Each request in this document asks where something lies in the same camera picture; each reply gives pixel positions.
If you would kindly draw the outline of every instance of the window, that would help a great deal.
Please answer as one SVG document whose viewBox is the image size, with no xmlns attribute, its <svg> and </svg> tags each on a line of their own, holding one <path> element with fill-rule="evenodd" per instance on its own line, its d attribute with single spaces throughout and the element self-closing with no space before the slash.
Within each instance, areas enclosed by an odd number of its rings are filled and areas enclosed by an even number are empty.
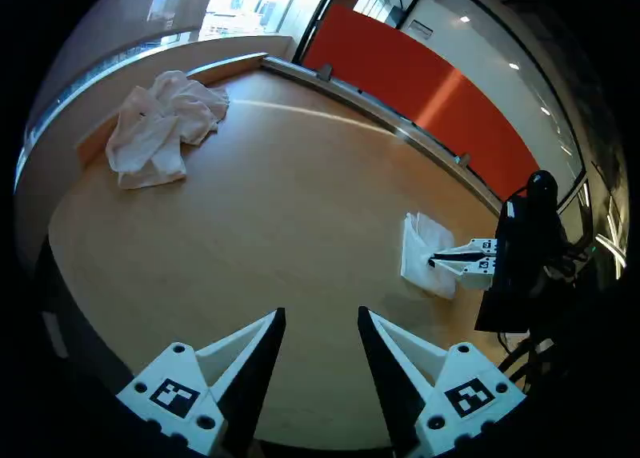
<svg viewBox="0 0 640 458">
<path fill-rule="evenodd" d="M 384 22 L 393 7 L 387 0 L 358 0 L 354 12 L 371 17 L 379 22 Z"/>
<path fill-rule="evenodd" d="M 277 33 L 291 0 L 210 0 L 199 40 Z"/>
</svg>

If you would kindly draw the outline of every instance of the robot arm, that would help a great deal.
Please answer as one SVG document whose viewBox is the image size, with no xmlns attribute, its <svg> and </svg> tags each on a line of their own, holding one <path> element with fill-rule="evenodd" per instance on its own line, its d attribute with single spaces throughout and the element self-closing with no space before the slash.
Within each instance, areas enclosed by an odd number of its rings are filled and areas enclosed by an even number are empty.
<svg viewBox="0 0 640 458">
<path fill-rule="evenodd" d="M 196 452 L 244 456 L 285 327 L 285 311 L 277 309 L 198 351 L 173 343 L 118 399 L 142 420 Z"/>
</svg>

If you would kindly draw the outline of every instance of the orange wall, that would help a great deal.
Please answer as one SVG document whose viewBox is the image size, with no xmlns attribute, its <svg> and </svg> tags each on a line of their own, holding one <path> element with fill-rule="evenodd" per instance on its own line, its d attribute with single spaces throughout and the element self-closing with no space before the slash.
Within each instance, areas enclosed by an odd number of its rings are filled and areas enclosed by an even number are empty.
<svg viewBox="0 0 640 458">
<path fill-rule="evenodd" d="M 326 63 L 336 78 L 408 117 L 457 155 L 468 153 L 470 168 L 501 199 L 538 169 L 489 98 L 449 62 L 399 30 L 332 6 L 304 59 L 311 69 Z"/>
</svg>

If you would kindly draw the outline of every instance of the wooden table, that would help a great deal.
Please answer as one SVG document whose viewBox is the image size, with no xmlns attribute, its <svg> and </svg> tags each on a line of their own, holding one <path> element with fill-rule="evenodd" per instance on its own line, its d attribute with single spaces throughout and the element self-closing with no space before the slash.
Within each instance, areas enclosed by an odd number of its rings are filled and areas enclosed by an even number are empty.
<svg viewBox="0 0 640 458">
<path fill-rule="evenodd" d="M 256 437 L 308 448 L 389 443 L 359 305 L 442 347 L 468 340 L 480 293 L 432 297 L 399 276 L 402 221 L 457 244 L 496 217 L 449 174 L 352 109 L 263 71 L 227 81 L 218 134 L 186 146 L 187 179 L 120 190 L 98 157 L 59 204 L 50 244 L 78 307 L 140 372 L 170 342 L 209 344 L 286 307 Z"/>
</svg>

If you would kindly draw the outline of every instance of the crumpled towel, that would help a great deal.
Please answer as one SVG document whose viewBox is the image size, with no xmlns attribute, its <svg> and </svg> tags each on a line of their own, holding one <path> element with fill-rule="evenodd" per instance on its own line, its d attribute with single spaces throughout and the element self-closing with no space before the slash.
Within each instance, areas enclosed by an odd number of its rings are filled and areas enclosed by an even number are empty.
<svg viewBox="0 0 640 458">
<path fill-rule="evenodd" d="M 429 266 L 434 253 L 454 246 L 454 235 L 424 213 L 405 218 L 400 275 L 410 283 L 447 300 L 453 300 L 455 277 Z"/>
<path fill-rule="evenodd" d="M 118 186 L 137 189 L 185 177 L 180 142 L 200 145 L 228 108 L 224 88 L 207 89 L 180 71 L 158 75 L 148 90 L 136 86 L 106 144 Z"/>
</svg>

